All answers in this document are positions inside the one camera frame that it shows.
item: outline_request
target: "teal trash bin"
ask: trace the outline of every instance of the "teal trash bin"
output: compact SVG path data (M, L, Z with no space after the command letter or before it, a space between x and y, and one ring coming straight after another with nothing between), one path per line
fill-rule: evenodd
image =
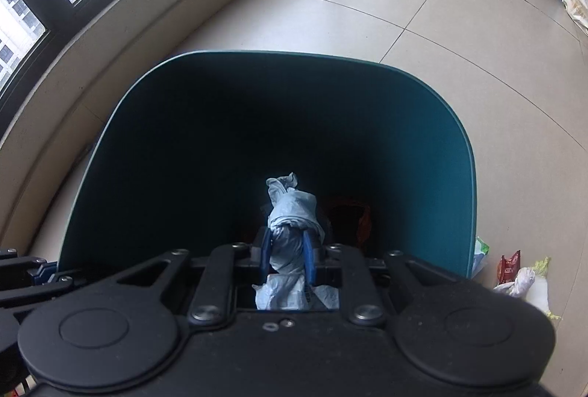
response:
M242 241L264 224L266 178L291 171L319 203L370 206L367 255L401 249L470 275L473 154L445 101L385 65L246 51L174 57L127 92L92 154L59 267Z

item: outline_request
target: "metal screw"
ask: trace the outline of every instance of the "metal screw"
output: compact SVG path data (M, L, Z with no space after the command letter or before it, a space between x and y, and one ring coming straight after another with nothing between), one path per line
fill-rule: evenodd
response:
M192 317L197 321L209 322L218 319L221 315L221 310L211 304L198 306L192 312Z
M242 242L233 243L233 244L231 244L231 246L233 246L235 251L242 251L242 250L247 249L249 247L249 245L247 243L242 243Z
M383 311L372 304L362 304L354 309L356 318L362 321L375 321L383 316Z
M269 332L276 332L280 328L275 322L265 322L261 327L264 331Z

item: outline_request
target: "plastic bag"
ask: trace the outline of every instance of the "plastic bag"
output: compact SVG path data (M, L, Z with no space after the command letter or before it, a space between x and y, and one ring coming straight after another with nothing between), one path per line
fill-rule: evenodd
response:
M504 284L505 282L513 282L519 270L520 250L513 254L510 259L506 259L505 256L502 255L501 260L498 262L498 284Z
M520 268L514 281L499 284L494 290L513 297L525 297L534 283L534 270L531 268Z
M562 0L566 11L584 34L588 35L588 0Z
M313 230L320 241L325 232L316 218L316 197L296 190L298 178L269 178L266 181L273 210L268 216L272 233L269 263L278 274L270 274L262 286L253 285L255 303L264 310L337 309L339 290L331 286L308 286L304 274L304 230Z
M478 274L486 266L486 256L490 250L490 246L484 243L480 237L476 237L476 245L474 247L474 260L472 263L472 277Z
M535 282L529 289L525 300L535 306L539 311L543 311L545 315L552 320L560 319L549 309L548 300L548 266L551 258L547 257L541 261L536 261L531 268L535 272Z

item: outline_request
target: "tiled floor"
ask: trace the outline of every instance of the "tiled floor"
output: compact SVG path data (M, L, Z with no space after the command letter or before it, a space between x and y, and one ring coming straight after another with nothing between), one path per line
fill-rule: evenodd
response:
M588 382L588 38L560 0L235 0L180 47L301 51L404 69L472 141L478 234L493 284L502 254L548 255L558 345L546 385Z

